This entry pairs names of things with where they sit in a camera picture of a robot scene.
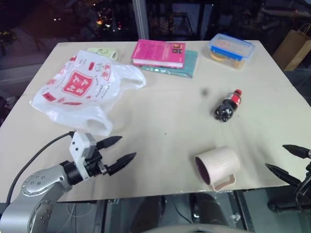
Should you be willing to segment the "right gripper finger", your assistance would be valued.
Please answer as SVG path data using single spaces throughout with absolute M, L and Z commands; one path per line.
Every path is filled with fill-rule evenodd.
M 301 181 L 299 179 L 293 177 L 287 171 L 275 165 L 271 165 L 267 163 L 265 165 L 275 176 L 277 176 L 279 179 L 283 180 L 287 184 L 292 185 L 292 186 L 299 186 L 301 184 Z
M 310 158 L 310 149 L 296 145 L 283 145 L 283 148 L 285 148 L 288 152 L 299 158 L 302 159 Z

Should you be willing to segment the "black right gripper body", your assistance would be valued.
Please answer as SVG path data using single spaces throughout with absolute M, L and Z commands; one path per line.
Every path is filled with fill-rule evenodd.
M 302 150 L 304 158 L 311 158 L 311 150 Z M 311 163 L 309 163 L 306 167 L 306 177 L 304 181 L 301 183 L 302 185 L 309 185 L 311 183 Z

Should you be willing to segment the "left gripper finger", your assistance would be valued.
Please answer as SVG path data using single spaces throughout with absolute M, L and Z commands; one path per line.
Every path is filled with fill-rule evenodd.
M 119 140 L 122 139 L 122 136 L 112 136 L 101 141 L 97 142 L 97 149 L 106 149 L 114 144 L 116 144 Z
M 116 163 L 106 166 L 106 171 L 109 176 L 112 176 L 113 174 L 119 172 L 123 168 L 125 168 L 136 156 L 136 152 L 124 155 L 120 159 L 116 161 Z

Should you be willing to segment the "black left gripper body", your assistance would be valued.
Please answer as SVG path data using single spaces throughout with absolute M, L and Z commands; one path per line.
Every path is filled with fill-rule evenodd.
M 106 166 L 102 163 L 102 155 L 95 149 L 92 156 L 85 159 L 85 169 L 90 177 L 107 174 Z

